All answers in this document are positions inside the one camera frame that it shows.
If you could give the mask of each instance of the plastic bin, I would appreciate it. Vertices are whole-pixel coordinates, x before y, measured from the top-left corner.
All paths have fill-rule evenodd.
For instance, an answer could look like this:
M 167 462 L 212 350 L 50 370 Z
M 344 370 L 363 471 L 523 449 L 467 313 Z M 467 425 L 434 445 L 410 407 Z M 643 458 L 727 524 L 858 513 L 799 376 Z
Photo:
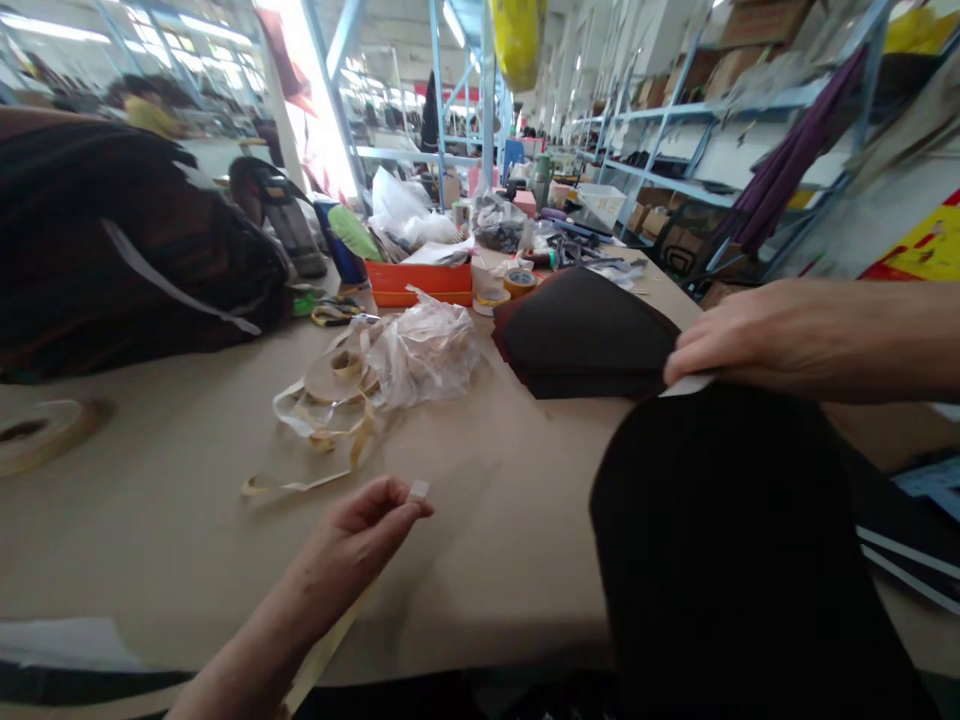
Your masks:
M 417 295 L 407 285 L 420 288 L 427 295 L 451 305 L 473 306 L 473 273 L 470 263 L 460 267 L 436 265 L 401 265 L 363 261 L 370 278 L 377 307 L 413 307 Z
M 610 185 L 581 185 L 577 188 L 580 202 L 600 218 L 611 230 L 617 224 L 620 209 L 627 196 Z

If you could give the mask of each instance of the black bag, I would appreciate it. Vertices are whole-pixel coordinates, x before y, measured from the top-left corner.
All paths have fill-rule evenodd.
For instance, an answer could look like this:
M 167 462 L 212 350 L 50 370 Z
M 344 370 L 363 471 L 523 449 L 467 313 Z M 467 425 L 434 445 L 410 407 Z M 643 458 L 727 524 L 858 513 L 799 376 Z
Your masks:
M 290 315 L 280 249 L 188 179 L 196 160 L 179 145 L 0 108 L 0 166 L 5 382 L 219 350 Z

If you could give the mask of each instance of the ceiling light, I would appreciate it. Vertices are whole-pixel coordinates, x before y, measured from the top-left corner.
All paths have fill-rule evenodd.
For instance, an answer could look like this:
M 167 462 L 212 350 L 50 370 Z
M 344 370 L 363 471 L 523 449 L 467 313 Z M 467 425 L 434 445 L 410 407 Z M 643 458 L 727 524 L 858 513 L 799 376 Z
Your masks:
M 213 23 L 197 20 L 197 18 L 190 17 L 189 15 L 181 15 L 180 22 L 193 30 L 206 33 L 207 35 L 222 37 L 226 40 L 235 42 L 238 45 L 253 45 L 253 43 L 250 42 L 250 38 L 248 38 L 246 35 L 235 33 L 233 30 L 227 30 L 226 28 L 220 27 L 219 25 L 214 25 Z
M 450 26 L 450 32 L 453 33 L 453 36 L 457 39 L 457 44 L 460 47 L 463 47 L 467 44 L 466 38 L 463 36 L 463 28 L 460 27 L 460 23 L 457 21 L 457 16 L 453 12 L 453 8 L 450 7 L 450 3 L 444 0 L 443 3 L 443 17 L 447 21 L 447 25 Z
M 17 30 L 26 30 L 41 35 L 50 35 L 51 37 L 61 37 L 67 40 L 90 40 L 92 42 L 109 43 L 110 38 L 100 33 L 90 30 L 81 30 L 80 28 L 70 27 L 69 25 L 58 25 L 57 23 L 48 23 L 44 20 L 34 20 L 25 18 L 22 15 L 0 15 L 4 25 L 9 25 Z

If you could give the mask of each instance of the workbench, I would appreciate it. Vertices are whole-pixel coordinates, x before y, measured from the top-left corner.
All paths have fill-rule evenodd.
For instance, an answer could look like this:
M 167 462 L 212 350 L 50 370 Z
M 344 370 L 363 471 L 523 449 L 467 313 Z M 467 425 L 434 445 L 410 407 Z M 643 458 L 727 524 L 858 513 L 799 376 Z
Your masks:
M 497 260 L 486 253 L 489 267 Z M 681 328 L 700 312 L 652 265 L 637 288 Z M 330 503 L 390 473 L 429 481 L 437 514 L 418 523 L 376 582 L 322 684 L 605 647 L 587 501 L 631 404 L 535 400 L 496 351 L 492 320 L 474 320 L 483 360 L 470 393 L 407 411 L 356 477 L 302 494 L 244 499 L 239 490 L 262 471 L 288 482 L 320 477 L 323 458 L 277 421 L 271 400 L 336 329 L 299 320 L 218 353 L 0 387 L 5 411 L 62 397 L 114 407 L 84 444 L 0 480 L 0 620 L 9 629 L 13 621 L 110 618 L 134 665 L 196 670 L 246 620 Z M 915 662 L 960 676 L 960 622 L 890 589 L 884 597 Z M 3 637 L 0 658 L 10 659 Z M 81 665 L 136 669 L 129 657 L 107 657 L 117 653 L 105 641 L 74 645 L 65 651 Z

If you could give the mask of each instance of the forearm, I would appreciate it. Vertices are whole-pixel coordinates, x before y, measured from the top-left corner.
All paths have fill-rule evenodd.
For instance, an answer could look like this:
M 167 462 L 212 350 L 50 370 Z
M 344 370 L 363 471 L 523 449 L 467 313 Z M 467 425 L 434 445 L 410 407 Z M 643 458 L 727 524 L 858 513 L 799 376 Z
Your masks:
M 328 628 L 305 626 L 284 582 L 204 666 L 168 720 L 273 718 L 304 657 Z

